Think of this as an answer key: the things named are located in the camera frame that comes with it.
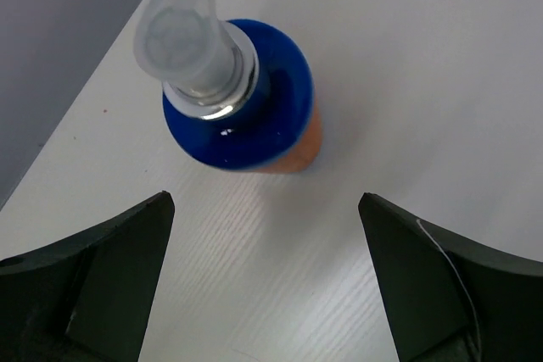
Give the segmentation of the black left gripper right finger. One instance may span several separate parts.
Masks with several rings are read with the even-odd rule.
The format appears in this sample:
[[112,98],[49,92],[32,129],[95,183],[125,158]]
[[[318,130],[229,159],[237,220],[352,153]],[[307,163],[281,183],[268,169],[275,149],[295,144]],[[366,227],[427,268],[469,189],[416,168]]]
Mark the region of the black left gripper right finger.
[[358,205],[401,361],[540,361],[542,264],[422,220]]

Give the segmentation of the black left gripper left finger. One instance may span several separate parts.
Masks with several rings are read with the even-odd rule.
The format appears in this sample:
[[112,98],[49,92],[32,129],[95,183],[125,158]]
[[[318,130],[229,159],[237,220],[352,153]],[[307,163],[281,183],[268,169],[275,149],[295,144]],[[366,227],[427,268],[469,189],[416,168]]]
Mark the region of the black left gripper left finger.
[[1,262],[3,361],[136,361],[171,235],[168,192]]

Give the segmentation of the orange bottle blue cap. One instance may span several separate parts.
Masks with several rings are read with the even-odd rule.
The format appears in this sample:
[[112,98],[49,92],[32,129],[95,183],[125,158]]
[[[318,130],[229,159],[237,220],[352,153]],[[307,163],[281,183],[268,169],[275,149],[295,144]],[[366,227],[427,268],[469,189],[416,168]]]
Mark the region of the orange bottle blue cap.
[[322,131],[311,69],[279,29],[219,19],[216,0],[149,0],[133,52],[162,86],[170,134],[201,164],[287,174],[318,155]]

